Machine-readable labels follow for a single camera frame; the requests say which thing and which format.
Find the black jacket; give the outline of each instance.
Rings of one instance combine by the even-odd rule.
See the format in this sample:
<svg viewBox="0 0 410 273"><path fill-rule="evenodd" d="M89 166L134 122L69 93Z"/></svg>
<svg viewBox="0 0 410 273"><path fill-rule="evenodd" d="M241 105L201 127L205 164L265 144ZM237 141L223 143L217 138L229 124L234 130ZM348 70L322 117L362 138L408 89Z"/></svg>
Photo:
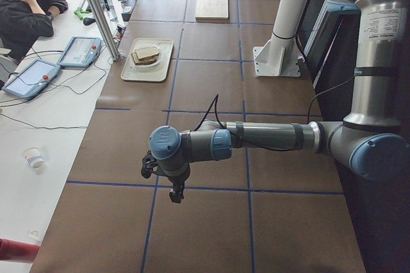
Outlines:
<svg viewBox="0 0 410 273"><path fill-rule="evenodd" d="M67 10L66 0L37 0L47 12L56 6L60 12ZM29 4L20 0L0 0L0 38L4 47L11 49L10 56L20 60L40 36L54 35L51 19L40 13L32 13Z"/></svg>

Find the blue tablet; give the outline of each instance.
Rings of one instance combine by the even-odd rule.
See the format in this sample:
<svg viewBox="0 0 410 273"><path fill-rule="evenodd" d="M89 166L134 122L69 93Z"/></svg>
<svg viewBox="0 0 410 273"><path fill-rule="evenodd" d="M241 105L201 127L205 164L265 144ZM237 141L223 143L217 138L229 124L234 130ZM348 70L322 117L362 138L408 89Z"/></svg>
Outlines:
<svg viewBox="0 0 410 273"><path fill-rule="evenodd" d="M2 88L21 99L38 95L60 72L61 67L45 60L35 60Z"/></svg>
<svg viewBox="0 0 410 273"><path fill-rule="evenodd" d="M57 64L63 69L86 69L97 58L100 49L100 38L72 37Z"/></svg>

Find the warning label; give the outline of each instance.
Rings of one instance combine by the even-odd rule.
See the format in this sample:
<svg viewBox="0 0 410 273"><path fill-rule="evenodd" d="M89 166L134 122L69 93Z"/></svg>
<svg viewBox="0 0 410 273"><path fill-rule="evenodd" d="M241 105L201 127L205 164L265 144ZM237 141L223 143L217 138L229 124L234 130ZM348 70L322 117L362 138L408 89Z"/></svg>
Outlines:
<svg viewBox="0 0 410 273"><path fill-rule="evenodd" d="M401 8L370 12L361 16L359 43L373 40L396 40Z"/></svg>

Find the red object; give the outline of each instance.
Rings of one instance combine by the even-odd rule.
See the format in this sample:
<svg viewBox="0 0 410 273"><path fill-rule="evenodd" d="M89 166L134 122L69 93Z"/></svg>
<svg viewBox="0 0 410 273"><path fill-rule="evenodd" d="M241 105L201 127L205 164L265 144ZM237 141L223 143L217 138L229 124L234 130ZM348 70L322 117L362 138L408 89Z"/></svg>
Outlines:
<svg viewBox="0 0 410 273"><path fill-rule="evenodd" d="M33 263L39 249L38 245L0 239L0 260Z"/></svg>

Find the desk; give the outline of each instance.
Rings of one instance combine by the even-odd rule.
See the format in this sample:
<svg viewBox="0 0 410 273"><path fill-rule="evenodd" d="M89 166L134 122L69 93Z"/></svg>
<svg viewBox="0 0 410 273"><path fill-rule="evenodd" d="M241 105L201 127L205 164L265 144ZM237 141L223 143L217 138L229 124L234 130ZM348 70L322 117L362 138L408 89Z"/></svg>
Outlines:
<svg viewBox="0 0 410 273"><path fill-rule="evenodd" d="M238 149L193 163L180 205L167 180L141 177L149 133L193 129L215 94L221 120L279 123L304 122L314 96L306 75L254 76L279 0L229 0L227 24L195 22L195 2L137 2L120 49L174 39L167 80L125 83L111 66L31 273L364 272L326 156Z"/></svg>
<svg viewBox="0 0 410 273"><path fill-rule="evenodd" d="M79 0L67 1L69 10L53 21L54 37L38 40L33 46L35 51L64 50L73 35L100 37L96 24L84 26L74 15ZM56 62L60 54L40 53L40 56ZM36 55L27 57L17 70L35 58ZM103 51L96 62L102 70L91 66L64 85L78 92L86 90L109 71L109 58L109 52ZM52 83L60 84L78 73L63 70ZM0 103L0 107L3 114L35 126L87 126L105 78L83 95L61 87L18 106L3 107L13 104L10 102ZM0 92L0 101L10 99L14 97ZM84 133L83 128L33 129L0 116L0 238L35 244L35 240L28 238L29 232L38 231L40 237L44 236ZM38 147L45 157L45 165L38 170L31 169L21 156L23 150L33 146ZM0 261L0 272L27 273L30 267L29 264Z"/></svg>

